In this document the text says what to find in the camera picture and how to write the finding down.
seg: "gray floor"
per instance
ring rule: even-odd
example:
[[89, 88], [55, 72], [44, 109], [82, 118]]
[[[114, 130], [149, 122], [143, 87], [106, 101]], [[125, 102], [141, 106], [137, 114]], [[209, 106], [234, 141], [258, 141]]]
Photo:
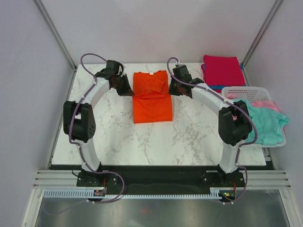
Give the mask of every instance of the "gray floor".
[[[48, 212], [80, 200], [44, 199]], [[40, 227], [288, 227], [278, 192], [247, 191], [234, 205], [207, 200], [123, 199], [110, 204], [83, 203], [60, 215], [40, 211]]]

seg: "table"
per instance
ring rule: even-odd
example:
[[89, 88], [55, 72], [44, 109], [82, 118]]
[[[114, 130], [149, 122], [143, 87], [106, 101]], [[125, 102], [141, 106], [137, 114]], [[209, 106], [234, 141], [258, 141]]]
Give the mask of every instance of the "table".
[[[202, 78], [200, 63], [186, 63], [192, 78]], [[93, 73], [105, 64], [86, 67]], [[134, 72], [166, 70], [165, 63], [125, 64], [125, 73], [133, 85]], [[81, 65], [78, 67], [69, 100], [83, 94], [92, 81]], [[94, 109], [96, 153], [103, 165], [217, 165], [222, 156], [223, 142], [218, 134], [218, 118], [207, 106], [186, 96], [172, 96], [173, 121], [134, 124], [132, 97], [119, 97], [108, 91]], [[75, 145], [59, 128], [52, 165], [80, 165]], [[261, 148], [241, 148], [239, 164], [266, 165]]]

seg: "orange shirt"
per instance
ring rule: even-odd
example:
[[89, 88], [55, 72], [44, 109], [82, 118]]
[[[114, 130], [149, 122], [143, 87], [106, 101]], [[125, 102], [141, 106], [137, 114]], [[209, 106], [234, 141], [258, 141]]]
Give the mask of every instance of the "orange shirt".
[[134, 73], [134, 123], [172, 121], [167, 72]]

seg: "teal cloth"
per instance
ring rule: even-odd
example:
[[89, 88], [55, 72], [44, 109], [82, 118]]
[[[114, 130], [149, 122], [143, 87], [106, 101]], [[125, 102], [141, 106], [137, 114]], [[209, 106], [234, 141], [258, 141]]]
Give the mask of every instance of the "teal cloth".
[[[239, 100], [246, 103], [250, 117], [256, 125], [258, 132], [257, 144], [274, 146], [277, 143], [283, 142], [282, 128], [288, 123], [289, 119], [287, 116], [266, 107], [253, 107], [245, 99], [234, 99], [236, 102]], [[255, 132], [252, 129], [245, 142], [252, 142], [254, 139]]]

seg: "white plastic basket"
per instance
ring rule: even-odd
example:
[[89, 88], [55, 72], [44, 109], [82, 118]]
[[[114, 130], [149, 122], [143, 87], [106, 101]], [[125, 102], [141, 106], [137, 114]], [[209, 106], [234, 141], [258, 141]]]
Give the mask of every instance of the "white plastic basket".
[[[227, 94], [236, 94], [238, 98], [246, 99], [250, 102], [254, 101], [273, 101], [269, 92], [262, 87], [224, 87], [222, 89], [222, 96], [226, 96]], [[284, 131], [283, 134], [283, 142], [278, 143], [275, 146], [269, 145], [261, 145], [261, 144], [252, 144], [251, 146], [261, 147], [261, 148], [275, 148], [282, 147], [286, 144], [286, 137]]]

